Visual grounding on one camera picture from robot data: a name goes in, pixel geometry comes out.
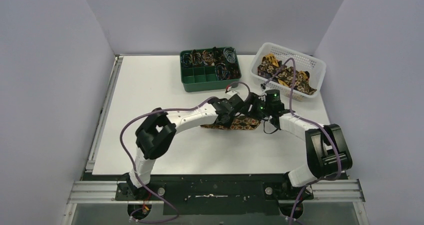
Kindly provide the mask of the orange green patterned tie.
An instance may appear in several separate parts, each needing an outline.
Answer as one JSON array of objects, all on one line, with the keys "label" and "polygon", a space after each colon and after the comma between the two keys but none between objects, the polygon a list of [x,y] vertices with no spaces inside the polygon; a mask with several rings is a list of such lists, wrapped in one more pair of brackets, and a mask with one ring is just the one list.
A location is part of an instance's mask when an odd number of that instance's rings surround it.
[{"label": "orange green patterned tie", "polygon": [[231,125],[202,124],[200,127],[204,129],[253,131],[260,124],[261,122],[257,119],[239,115],[232,121]]}]

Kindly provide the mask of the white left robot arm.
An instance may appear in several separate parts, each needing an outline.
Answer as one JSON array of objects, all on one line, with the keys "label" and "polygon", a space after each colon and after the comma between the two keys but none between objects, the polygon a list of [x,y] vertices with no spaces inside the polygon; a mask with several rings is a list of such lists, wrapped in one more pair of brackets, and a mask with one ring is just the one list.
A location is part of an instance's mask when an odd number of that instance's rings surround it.
[{"label": "white left robot arm", "polygon": [[135,131],[136,157],[127,179],[129,195],[136,200],[146,197],[156,159],[169,150],[175,135],[201,125],[228,127],[245,104],[234,94],[230,98],[210,97],[192,108],[158,107],[142,115],[143,122]]}]

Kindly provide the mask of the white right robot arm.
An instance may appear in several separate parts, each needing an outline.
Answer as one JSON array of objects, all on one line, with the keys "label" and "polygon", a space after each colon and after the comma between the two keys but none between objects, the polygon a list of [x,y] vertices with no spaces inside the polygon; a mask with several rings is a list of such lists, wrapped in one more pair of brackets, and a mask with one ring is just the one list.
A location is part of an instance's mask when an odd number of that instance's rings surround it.
[{"label": "white right robot arm", "polygon": [[258,95],[249,92],[242,110],[247,116],[269,122],[305,144],[306,162],[287,173],[292,187],[302,187],[317,180],[335,180],[353,166],[353,159],[338,124],[320,124],[299,116],[282,103],[280,92],[267,90]]}]

